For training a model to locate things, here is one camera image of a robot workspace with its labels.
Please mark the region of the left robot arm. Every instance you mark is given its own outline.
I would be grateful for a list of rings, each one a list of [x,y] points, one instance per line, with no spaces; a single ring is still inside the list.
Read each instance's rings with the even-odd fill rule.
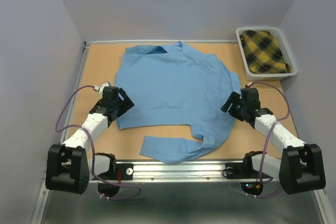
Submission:
[[[93,86],[101,98],[89,111],[82,125],[75,125],[74,134],[48,150],[45,185],[49,190],[83,194],[89,181],[102,175],[106,179],[121,172],[113,154],[96,153],[94,142],[116,119],[133,106],[126,92],[109,82]]]

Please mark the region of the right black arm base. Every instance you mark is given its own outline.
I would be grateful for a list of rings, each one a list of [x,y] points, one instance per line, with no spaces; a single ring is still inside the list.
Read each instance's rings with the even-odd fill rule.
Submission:
[[[242,162],[230,162],[225,164],[222,175],[227,179],[256,179],[258,172]]]

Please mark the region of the white plastic basket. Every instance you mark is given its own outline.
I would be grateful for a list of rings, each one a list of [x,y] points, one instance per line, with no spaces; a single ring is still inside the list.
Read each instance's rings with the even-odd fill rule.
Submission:
[[[283,53],[283,56],[285,58],[285,62],[291,67],[291,71],[289,73],[285,74],[253,74],[249,71],[247,62],[245,59],[245,55],[243,52],[243,48],[240,42],[240,35],[242,34],[243,31],[245,30],[255,30],[255,31],[268,31],[270,32],[275,38],[278,40],[280,49]],[[289,49],[288,43],[282,33],[282,31],[276,27],[242,27],[242,28],[237,28],[236,29],[236,36],[238,39],[238,45],[240,49],[240,53],[243,59],[243,64],[246,70],[246,76],[247,79],[250,81],[264,81],[264,80],[281,80],[286,77],[292,77],[295,76],[298,73],[298,68],[296,66],[294,57],[291,53],[291,50]]]

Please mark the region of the yellow plaid shirt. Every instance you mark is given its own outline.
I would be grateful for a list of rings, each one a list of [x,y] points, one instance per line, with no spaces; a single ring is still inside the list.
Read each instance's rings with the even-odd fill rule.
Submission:
[[[239,37],[251,73],[285,74],[291,71],[278,40],[270,32],[245,30]]]

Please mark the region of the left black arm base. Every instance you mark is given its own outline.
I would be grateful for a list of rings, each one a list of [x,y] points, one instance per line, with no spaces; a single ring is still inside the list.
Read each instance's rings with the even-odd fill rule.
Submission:
[[[134,165],[133,163],[116,163],[113,169],[98,176],[105,180],[129,181],[133,179]]]

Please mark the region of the aluminium mounting rail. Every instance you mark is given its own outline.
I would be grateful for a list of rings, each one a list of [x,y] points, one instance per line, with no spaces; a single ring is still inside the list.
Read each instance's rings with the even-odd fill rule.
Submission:
[[[158,161],[117,161],[133,163],[133,179],[122,183],[177,183],[177,182],[254,182],[256,179],[227,179],[222,175],[226,163],[242,160],[200,160],[164,164]],[[255,171],[259,174],[259,165]]]

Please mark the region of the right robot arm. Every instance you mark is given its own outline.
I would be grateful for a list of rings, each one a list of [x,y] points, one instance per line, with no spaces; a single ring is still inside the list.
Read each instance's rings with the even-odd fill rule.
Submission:
[[[275,158],[264,148],[246,153],[238,164],[226,164],[222,174],[227,179],[253,180],[241,183],[246,195],[259,197],[268,179],[279,181],[289,195],[325,188],[321,148],[294,136],[268,108],[262,108],[256,88],[248,85],[241,93],[232,92],[221,110],[247,122],[266,137],[266,145],[272,144],[281,153],[281,158]]]

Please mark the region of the light blue long sleeve shirt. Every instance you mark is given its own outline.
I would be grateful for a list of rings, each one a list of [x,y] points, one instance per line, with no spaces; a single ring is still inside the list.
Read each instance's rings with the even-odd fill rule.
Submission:
[[[134,103],[118,118],[119,129],[188,125],[192,140],[146,136],[141,155],[174,164],[211,153],[228,138],[235,119],[221,110],[238,75],[214,55],[183,42],[134,46],[125,50],[115,84]]]

